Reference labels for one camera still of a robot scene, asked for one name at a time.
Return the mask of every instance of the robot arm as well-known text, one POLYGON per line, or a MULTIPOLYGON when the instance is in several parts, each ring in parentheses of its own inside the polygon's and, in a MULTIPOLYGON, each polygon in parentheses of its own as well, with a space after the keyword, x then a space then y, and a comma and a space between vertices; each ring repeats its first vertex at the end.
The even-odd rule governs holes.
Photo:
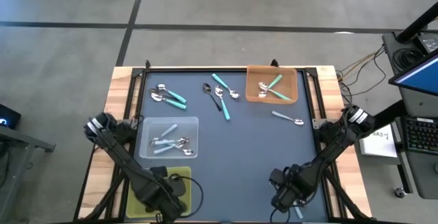
POLYGON ((285 213, 296 203, 310 202, 327 167, 348 146, 368 136, 373 127, 374 117, 354 105, 347 107, 336 123, 323 124, 319 129, 320 141, 327 146, 311 162, 271 172, 270 183, 277 189, 271 200, 272 206, 285 213))
POLYGON ((111 114, 100 113, 84 126, 88 140, 104 149, 114 163, 126 174, 132 190, 147 212, 159 210, 163 223, 172 223, 186 211, 178 196, 185 193, 181 178, 165 179, 161 175, 143 169, 125 150, 113 133, 117 121, 111 114))

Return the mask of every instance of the concrete floor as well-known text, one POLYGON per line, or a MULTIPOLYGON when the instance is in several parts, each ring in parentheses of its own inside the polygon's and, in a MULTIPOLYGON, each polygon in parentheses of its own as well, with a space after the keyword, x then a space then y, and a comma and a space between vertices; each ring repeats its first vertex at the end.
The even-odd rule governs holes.
MULTIPOLYGON (((403 28, 438 0, 142 0, 137 23, 403 28)), ((0 21, 127 23, 134 0, 0 0, 0 21)), ((23 114, 19 129, 57 144, 37 153, 14 216, 31 223, 70 221, 91 150, 82 126, 103 109, 124 29, 0 27, 0 103, 23 114)), ((378 34, 135 30, 124 65, 330 64, 337 69, 376 51, 378 34)), ((385 55, 377 59, 391 77, 385 55)), ((373 64, 362 76, 377 82, 373 64)), ((373 83, 361 79, 352 92, 373 83)), ((354 98, 372 114, 399 100, 385 83, 354 98)), ((395 166, 359 156, 373 216, 436 223, 438 204, 392 195, 395 166)))

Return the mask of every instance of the orange plastic container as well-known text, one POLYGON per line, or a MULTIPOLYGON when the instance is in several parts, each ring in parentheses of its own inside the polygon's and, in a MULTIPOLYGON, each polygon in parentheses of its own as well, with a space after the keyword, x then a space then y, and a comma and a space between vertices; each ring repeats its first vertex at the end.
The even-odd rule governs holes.
POLYGON ((298 79, 295 69, 276 66, 248 66, 246 69, 246 100, 272 104, 293 104, 298 100, 298 79), (275 90, 290 100, 284 100, 268 91, 266 97, 259 97, 262 91, 259 82, 266 85, 282 74, 281 80, 271 89, 275 90))

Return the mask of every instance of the computer monitor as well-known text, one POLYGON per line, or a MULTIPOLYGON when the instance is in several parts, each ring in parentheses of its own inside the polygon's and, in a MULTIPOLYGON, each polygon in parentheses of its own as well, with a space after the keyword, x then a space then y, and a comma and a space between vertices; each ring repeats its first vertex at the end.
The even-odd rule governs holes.
POLYGON ((0 104, 0 126, 6 126, 15 129, 21 114, 12 109, 0 104))
POLYGON ((438 49, 392 77, 389 83, 438 96, 438 49))

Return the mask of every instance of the teal-handled spoon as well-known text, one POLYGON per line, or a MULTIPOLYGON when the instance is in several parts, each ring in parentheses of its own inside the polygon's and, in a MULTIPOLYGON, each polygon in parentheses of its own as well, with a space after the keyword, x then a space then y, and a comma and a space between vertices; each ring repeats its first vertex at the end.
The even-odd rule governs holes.
POLYGON ((157 89, 167 91, 167 93, 171 94, 174 98, 178 99, 178 101, 180 101, 181 103, 187 102, 182 96, 178 95, 173 91, 166 89, 166 86, 164 84, 157 84, 157 89))
POLYGON ((259 92, 259 97, 264 98, 266 97, 266 93, 268 91, 268 89, 271 89, 276 83, 278 83, 280 81, 280 79, 282 78, 282 74, 278 75, 274 81, 271 82, 271 84, 268 86, 268 88, 266 90, 262 90, 261 92, 259 92))
POLYGON ((165 102, 170 103, 173 106, 181 108, 181 109, 186 109, 187 108, 186 105, 178 103, 176 101, 172 101, 172 100, 166 99, 166 98, 164 98, 163 96, 161 96, 160 94, 157 94, 157 93, 151 93, 151 97, 155 101, 165 101, 165 102))
POLYGON ((222 84, 222 86, 224 86, 225 88, 227 88, 228 89, 228 91, 230 92, 230 96, 231 96, 231 98, 233 98, 233 99, 239 99, 239 97, 240 97, 240 95, 239 95, 239 93, 237 93, 237 91, 235 91, 235 90, 231 90, 228 86, 227 86, 227 84, 224 82, 224 81, 222 81, 215 73, 213 73, 213 74, 211 74, 211 76, 219 83, 219 84, 222 84))
POLYGON ((222 104, 222 109, 224 110, 224 114, 225 114, 225 119, 226 120, 230 120, 230 114, 228 113, 227 107, 225 105, 224 99, 222 98, 222 94, 223 94, 223 89, 220 86, 216 86, 214 88, 214 93, 220 98, 220 102, 222 104))
POLYGON ((282 98, 283 100, 291 100, 289 97, 286 97, 285 95, 282 95, 281 93, 278 93, 275 90, 269 89, 268 86, 265 83, 263 83, 263 82, 259 82, 259 87, 263 91, 270 91, 270 92, 274 93, 276 96, 282 98))

